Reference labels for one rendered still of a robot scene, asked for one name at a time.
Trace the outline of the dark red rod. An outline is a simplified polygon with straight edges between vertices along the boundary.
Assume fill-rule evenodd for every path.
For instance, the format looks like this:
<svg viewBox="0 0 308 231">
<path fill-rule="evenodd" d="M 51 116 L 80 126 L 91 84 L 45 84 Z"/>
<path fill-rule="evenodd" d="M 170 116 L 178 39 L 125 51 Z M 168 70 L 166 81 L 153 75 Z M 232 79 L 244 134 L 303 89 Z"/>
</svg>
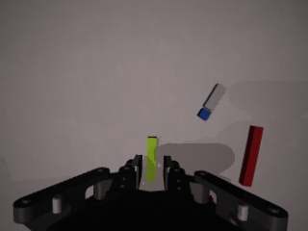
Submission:
<svg viewBox="0 0 308 231">
<path fill-rule="evenodd" d="M 251 187 L 264 127 L 249 127 L 239 183 Z"/>
</svg>

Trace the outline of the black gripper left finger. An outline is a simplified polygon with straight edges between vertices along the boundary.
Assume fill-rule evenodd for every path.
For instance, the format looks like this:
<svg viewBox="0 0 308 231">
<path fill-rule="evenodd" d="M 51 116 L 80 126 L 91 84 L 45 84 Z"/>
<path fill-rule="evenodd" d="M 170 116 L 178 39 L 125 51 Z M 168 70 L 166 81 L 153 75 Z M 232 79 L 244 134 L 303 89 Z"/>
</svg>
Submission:
<svg viewBox="0 0 308 231">
<path fill-rule="evenodd" d="M 14 231 L 45 231 L 58 220 L 103 198 L 102 205 L 133 201 L 141 174 L 142 155 L 136 155 L 120 167 L 118 173 L 99 167 L 23 196 L 13 203 Z M 93 195 L 86 198 L 86 190 L 91 186 Z"/>
</svg>

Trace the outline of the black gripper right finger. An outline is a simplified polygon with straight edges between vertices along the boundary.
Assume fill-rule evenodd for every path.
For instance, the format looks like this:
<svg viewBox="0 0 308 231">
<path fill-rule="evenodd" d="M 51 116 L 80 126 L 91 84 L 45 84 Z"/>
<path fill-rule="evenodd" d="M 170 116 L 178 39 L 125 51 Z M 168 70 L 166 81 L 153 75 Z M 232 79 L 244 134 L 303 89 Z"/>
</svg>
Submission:
<svg viewBox="0 0 308 231">
<path fill-rule="evenodd" d="M 164 156 L 164 186 L 168 204 L 195 210 L 196 201 L 243 231 L 287 231 L 289 214 L 283 208 L 207 171 L 188 175 L 170 156 Z M 210 190 L 217 203 L 209 199 Z"/>
</svg>

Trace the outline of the small blue cube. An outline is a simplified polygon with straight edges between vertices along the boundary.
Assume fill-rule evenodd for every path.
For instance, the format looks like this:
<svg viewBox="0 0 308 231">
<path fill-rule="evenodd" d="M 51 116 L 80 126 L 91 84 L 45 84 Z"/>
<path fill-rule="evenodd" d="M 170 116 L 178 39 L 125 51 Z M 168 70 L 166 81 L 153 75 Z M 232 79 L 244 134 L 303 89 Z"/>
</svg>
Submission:
<svg viewBox="0 0 308 231">
<path fill-rule="evenodd" d="M 197 115 L 202 119 L 207 120 L 210 114 L 211 112 L 207 111 L 204 108 L 201 108 Z"/>
</svg>

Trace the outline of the grey rod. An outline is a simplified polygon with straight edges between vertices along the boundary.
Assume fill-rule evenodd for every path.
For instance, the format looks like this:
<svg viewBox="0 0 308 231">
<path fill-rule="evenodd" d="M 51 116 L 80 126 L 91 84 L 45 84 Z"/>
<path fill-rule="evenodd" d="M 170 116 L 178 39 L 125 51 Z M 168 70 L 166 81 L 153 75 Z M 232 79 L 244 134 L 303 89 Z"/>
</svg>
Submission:
<svg viewBox="0 0 308 231">
<path fill-rule="evenodd" d="M 221 84 L 216 84 L 202 107 L 207 109 L 208 111 L 212 111 L 217 105 L 219 99 L 221 98 L 225 90 L 226 87 Z"/>
</svg>

